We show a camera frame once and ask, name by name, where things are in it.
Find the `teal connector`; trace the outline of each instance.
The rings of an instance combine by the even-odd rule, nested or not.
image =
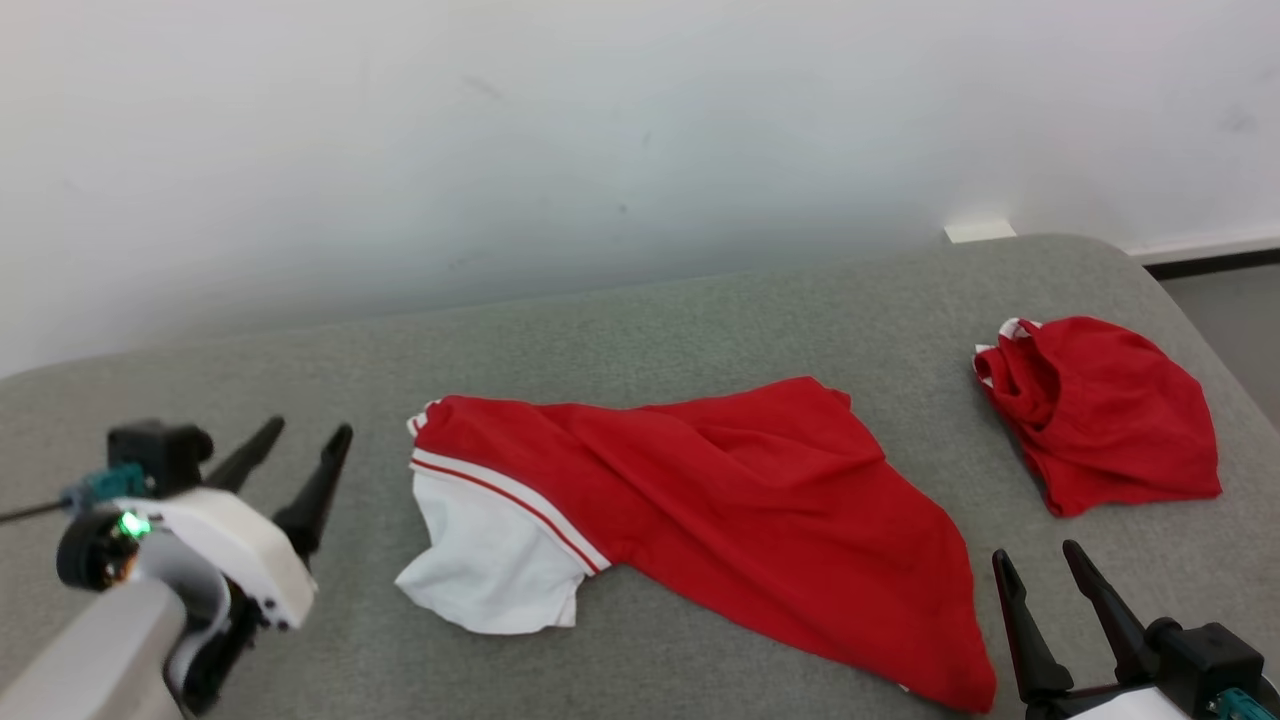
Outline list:
[[[1213,705],[1219,720],[1276,720],[1275,715],[1267,712],[1266,707],[1239,688],[1222,692]]]
[[[81,482],[63,491],[61,501],[72,516],[100,502],[116,497],[150,497],[147,475],[142,465],[129,462],[84,475]]]

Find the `gray table surface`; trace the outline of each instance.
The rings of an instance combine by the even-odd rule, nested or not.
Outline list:
[[[1091,314],[1157,342],[1204,386],[1225,495],[1057,520],[970,373],[1014,315]],[[428,544],[410,495],[404,419],[448,393],[671,402],[812,374],[852,395],[890,461],[969,543],[979,623],[1019,717],[989,557],[1014,556],[1078,684],[1111,661],[1059,546],[1079,539],[1143,620],[1217,620],[1280,652],[1280,439],[1187,318],[1098,242],[1019,238],[872,264],[732,275],[232,340],[37,370],[0,382],[0,506],[41,501],[99,466],[104,433],[160,416],[221,447],[268,415],[289,427],[243,496],[271,511],[339,421],[356,442],[314,561],[301,632],[242,659],[214,717],[925,717],[896,685],[744,630],[627,568],[588,582],[579,626],[472,635],[392,584]],[[59,585],[64,520],[0,528],[0,685],[90,596]],[[858,607],[850,607],[858,612]]]

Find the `baseboard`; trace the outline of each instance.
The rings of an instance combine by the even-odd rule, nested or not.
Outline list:
[[[1128,252],[1161,281],[1238,270],[1280,263],[1280,229],[1185,238]]]

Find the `white trim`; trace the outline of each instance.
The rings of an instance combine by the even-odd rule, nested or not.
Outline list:
[[[568,521],[568,518],[564,518],[564,515],[559,510],[557,510],[554,505],[550,503],[550,501],[548,501],[538,491],[530,488],[529,486],[521,483],[520,480],[511,478],[508,475],[503,475],[497,470],[490,470],[484,465],[476,465],[475,462],[467,462],[466,460],[458,460],[456,457],[436,455],[435,452],[428,452],[421,448],[413,450],[413,460],[419,460],[429,465],[435,465],[438,468],[444,468],[447,470],[453,470],[463,475],[471,475],[477,480],[484,480],[485,483],[489,483],[490,486],[499,488],[506,493],[509,493],[512,497],[516,497],[517,500],[520,500],[520,502],[524,502],[530,507],[532,507],[534,510],[538,510],[538,512],[541,512],[543,516],[547,518],[547,520],[549,520],[552,525],[554,525],[554,528],[547,527],[547,524],[543,523],[543,520],[536,515],[530,514],[530,518],[540,527],[543,527],[547,534],[550,536],[550,538],[554,539],[564,550],[564,552],[570,553],[570,556],[581,562],[582,569],[586,571],[588,575],[594,575],[595,570],[591,570],[590,565],[582,561],[577,551],[575,551],[573,546],[576,546],[576,548],[580,550],[582,555],[586,555],[586,557],[590,559],[590,561],[600,571],[613,565],[612,562],[609,562],[609,559],[604,556],[604,553],[596,550],[595,546],[591,544],[582,536],[582,533],[580,533],[577,528],[575,528],[573,524]],[[429,468],[422,468],[421,465],[410,465],[410,468],[420,475],[428,475],[439,480],[466,482],[456,475],[451,475],[448,473],[439,473]],[[561,539],[562,534],[564,536],[564,538],[568,539],[570,543],[572,543],[572,546],[564,543],[564,541]]]
[[[422,407],[421,413],[419,413],[417,415],[413,415],[412,418],[408,419],[407,423],[404,423],[408,427],[408,434],[410,434],[410,437],[415,437],[416,438],[417,433],[421,432],[422,428],[426,427],[426,411],[430,410],[431,406],[435,405],[436,402],[439,402],[439,400],[433,400],[433,401],[428,402]]]
[[[1010,318],[1000,325],[1000,337],[1007,337],[1009,340],[1016,340],[1020,337],[1030,337],[1027,334],[1027,329],[1023,328],[1021,320],[1019,318]]]
[[[1240,252],[1254,252],[1257,250],[1275,250],[1277,247],[1280,247],[1280,228],[1261,228],[1212,236],[1185,236],[1167,242],[1155,242],[1133,247],[1125,250],[1125,252],[1143,265],[1158,265],[1161,263],[1180,263],[1183,260],[1199,260],[1202,258],[1239,255]]]
[[[973,346],[973,372],[978,373],[978,377],[982,379],[982,382],[987,383],[991,387],[996,387],[991,382],[991,378],[983,378],[982,377],[982,372],[978,370],[978,356],[982,355],[983,352],[988,351],[988,350],[995,350],[995,346],[991,346],[991,345],[975,345],[975,346]]]

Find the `cable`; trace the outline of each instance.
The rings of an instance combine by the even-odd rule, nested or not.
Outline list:
[[[33,518],[36,515],[44,515],[45,512],[54,512],[55,510],[61,510],[70,505],[70,500],[55,500],[54,502],[46,502],[44,505],[33,505],[31,507],[23,507],[22,510],[13,510],[10,512],[0,514],[0,525],[4,523],[13,523],[14,520],[22,520],[24,518]]]

